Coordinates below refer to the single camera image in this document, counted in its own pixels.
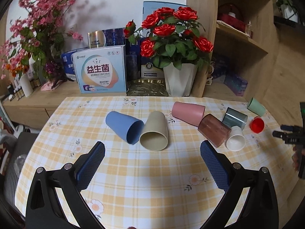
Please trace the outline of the person's right hand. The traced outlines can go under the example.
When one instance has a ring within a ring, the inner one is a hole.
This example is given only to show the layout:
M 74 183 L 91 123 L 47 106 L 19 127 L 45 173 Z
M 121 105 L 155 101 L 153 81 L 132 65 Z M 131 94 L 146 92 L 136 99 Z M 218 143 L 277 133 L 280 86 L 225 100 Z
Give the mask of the person's right hand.
M 295 171 L 299 169 L 299 155 L 302 154 L 304 156 L 305 151 L 303 149 L 298 149 L 296 146 L 293 147 L 294 154 L 292 155 L 293 168 Z

